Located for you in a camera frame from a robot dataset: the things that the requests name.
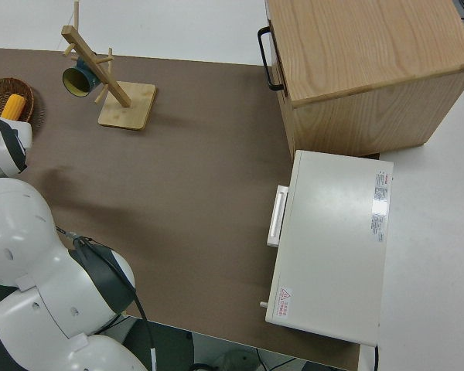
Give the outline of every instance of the mug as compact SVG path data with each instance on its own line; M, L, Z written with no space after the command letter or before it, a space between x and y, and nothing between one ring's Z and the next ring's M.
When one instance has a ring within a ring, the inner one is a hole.
M81 58L77 59L76 66L63 71L62 81L65 88L76 97L86 97L100 84L100 79Z

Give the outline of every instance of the sticker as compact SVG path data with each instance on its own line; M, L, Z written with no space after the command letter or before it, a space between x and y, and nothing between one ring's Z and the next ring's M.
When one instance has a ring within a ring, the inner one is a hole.
M280 318L288 317L288 310L291 305L292 289L280 287L277 293L277 308L275 310L275 316Z
M388 183L391 174L381 171L374 180L373 206L371 207L371 232L378 242L385 240L388 209Z

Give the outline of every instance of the brown table mat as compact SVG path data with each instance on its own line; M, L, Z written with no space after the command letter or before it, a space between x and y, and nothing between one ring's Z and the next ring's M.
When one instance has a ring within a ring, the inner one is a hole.
M158 93L143 131L97 124L60 52L0 49L0 77L36 93L29 167L18 178L56 223L130 263L154 322L356 369L359 346L264 320L276 250L266 246L277 184L292 164L261 66L116 57L118 80ZM138 315L131 307L130 314Z

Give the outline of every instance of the wooden stand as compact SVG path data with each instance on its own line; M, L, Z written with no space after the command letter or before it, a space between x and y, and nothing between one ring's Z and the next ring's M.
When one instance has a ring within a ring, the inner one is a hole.
M118 84L131 99L131 106L121 107L115 96L108 93L98 118L98 124L113 128L143 129L155 99L155 85L124 81L118 81Z
M107 98L101 110L98 124L113 128L141 130L146 126L149 111L155 99L156 87L144 83L121 83L125 90L111 75L111 48L108 56L97 58L97 55L86 44L77 31L79 17L79 2L74 2L74 26L64 26L62 36L69 43L63 53L67 56L73 49L88 65L98 79L104 84L103 90L98 95L95 103L98 103L108 91ZM108 71L101 64L108 62Z

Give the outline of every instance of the cable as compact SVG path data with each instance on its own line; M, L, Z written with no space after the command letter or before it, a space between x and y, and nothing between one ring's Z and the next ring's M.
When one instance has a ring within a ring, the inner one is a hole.
M283 365L286 365L287 363L290 363L292 361L295 361L297 358L291 358L285 362L282 362L280 364L278 364L277 366L274 366L274 367L271 367L269 370L267 368L267 366L264 364L263 360L261 359L260 357L260 351L258 348L256 348L256 355L258 356L258 360L260 361L261 365L263 366L263 370L264 371L273 371L274 369L277 369L278 367L282 367Z
M135 304L138 307L139 313L141 314L143 323L145 324L146 330L148 332L150 351L151 351L151 356L152 356L151 357L152 358L152 369L153 369L153 371L156 371L155 341L153 339L152 330L149 327L148 318L146 317L145 310L143 309L143 307L141 305L141 302L139 301L139 298L138 298L138 296L136 294L135 287L132 286L131 282L127 279L125 274L122 274L107 258L105 258L103 255L101 255L94 248L94 246L91 244L91 241L95 242L96 244L101 245L103 247L109 248L109 249L110 249L110 247L107 247L107 246L103 245L102 243L98 243L98 242L96 242L95 240L93 240L90 237L80 236L80 235L75 234L73 232L66 232L65 230L63 230L62 228L60 228L58 226L56 226L56 230L59 231L60 233L64 234L66 237L71 238L73 240L73 242L79 241L81 244L85 245L88 249L90 249L93 252L93 254L95 254L100 259L102 259L102 261L115 273L115 275L122 281L122 283L125 286L127 286L127 288L132 292L132 294L134 295Z
M289 361L285 361L285 362L280 363L279 365L277 365L277 366L275 366L275 367L271 367L271 368L270 368L270 371L273 371L274 369L277 369L278 367L281 367L281 366L283 366L283 365L286 365L287 363L290 363L290 362L292 362L292 361L295 361L296 359L297 359L297 358L290 358Z
M262 360L261 357L260 357L260 351L259 351L258 348L256 348L256 354L258 355L258 360L260 361L261 365L263 366L263 370L264 370L264 371L268 371L268 369L266 368L266 366L265 366L264 363L263 363L263 360Z
M374 347L374 371L378 371L378 363L380 363L380 354L378 354L378 345Z
M112 327L115 327L117 325L120 325L123 321L127 321L130 317L125 317L123 318L122 320L120 320L119 322L117 323L114 323L114 321L110 322L108 325L106 325L105 327L103 327L101 330L98 330L96 332L96 335L99 335L101 334L102 332L105 332L107 331L108 329L112 328Z

